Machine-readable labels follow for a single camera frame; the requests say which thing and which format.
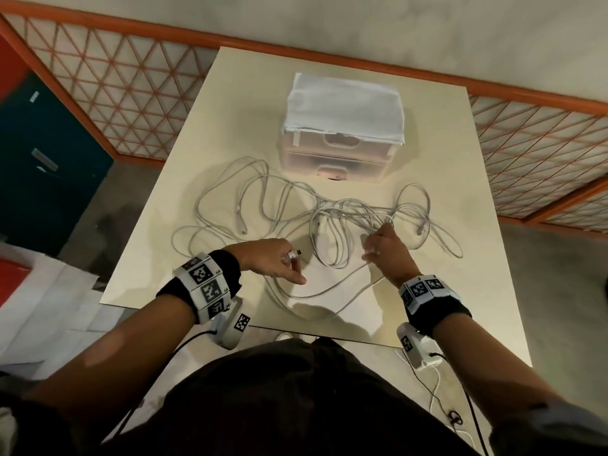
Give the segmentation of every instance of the person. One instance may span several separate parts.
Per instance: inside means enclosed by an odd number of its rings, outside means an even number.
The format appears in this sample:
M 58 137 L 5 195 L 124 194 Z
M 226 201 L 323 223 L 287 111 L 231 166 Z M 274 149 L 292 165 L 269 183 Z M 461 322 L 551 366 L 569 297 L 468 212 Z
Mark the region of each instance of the person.
M 389 224 L 364 247 L 370 251 L 364 259 L 397 288 L 421 275 Z M 263 239 L 210 256 L 234 296 L 241 272 L 249 270 L 305 284 L 299 261 L 283 262 L 292 250 L 285 239 Z M 567 403 L 457 298 L 438 297 L 407 315 L 435 339 L 489 420 L 495 454 L 606 453 L 606 425 Z M 272 342 L 213 361 L 170 391 L 148 422 L 101 444 L 196 320 L 192 298 L 171 280 L 156 299 L 25 397 L 2 395 L 2 454 L 475 454 L 327 338 Z

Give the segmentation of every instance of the wire mesh panel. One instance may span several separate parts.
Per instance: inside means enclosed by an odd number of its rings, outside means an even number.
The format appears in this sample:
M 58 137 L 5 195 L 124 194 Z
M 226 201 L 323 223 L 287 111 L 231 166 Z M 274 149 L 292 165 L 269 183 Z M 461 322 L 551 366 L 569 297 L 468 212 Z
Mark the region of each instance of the wire mesh panel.
M 471 96 L 501 216 L 523 218 L 608 172 L 608 118 Z
M 217 51 L 5 14 L 119 153 L 165 160 Z
M 547 222 L 608 233 L 608 191 L 568 208 Z

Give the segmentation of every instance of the person's right arm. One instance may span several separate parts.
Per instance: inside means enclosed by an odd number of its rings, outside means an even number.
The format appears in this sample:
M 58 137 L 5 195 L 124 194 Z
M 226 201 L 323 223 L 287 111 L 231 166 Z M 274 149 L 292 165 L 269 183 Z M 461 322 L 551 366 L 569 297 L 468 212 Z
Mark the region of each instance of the person's right arm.
M 368 237 L 365 249 L 368 253 L 364 259 L 376 264 L 397 288 L 422 275 L 389 224 Z M 410 317 L 410 323 L 419 328 L 414 317 Z M 432 337 L 493 426 L 550 399 L 563 400 L 532 368 L 466 314 L 446 316 L 432 329 Z

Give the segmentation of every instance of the red wall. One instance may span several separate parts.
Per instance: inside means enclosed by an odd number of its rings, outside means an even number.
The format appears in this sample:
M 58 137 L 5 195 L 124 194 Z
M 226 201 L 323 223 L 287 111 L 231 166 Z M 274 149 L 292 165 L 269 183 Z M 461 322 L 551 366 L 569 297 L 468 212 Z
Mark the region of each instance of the red wall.
M 30 69 L 0 36 L 0 103 L 26 79 Z

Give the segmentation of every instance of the teal door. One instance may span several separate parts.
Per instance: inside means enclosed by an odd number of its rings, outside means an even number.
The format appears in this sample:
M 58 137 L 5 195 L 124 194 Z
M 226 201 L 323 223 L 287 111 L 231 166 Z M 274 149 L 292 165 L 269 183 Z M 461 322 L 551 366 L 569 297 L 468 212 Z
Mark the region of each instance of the teal door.
M 0 234 L 56 256 L 112 157 L 33 73 L 0 105 Z

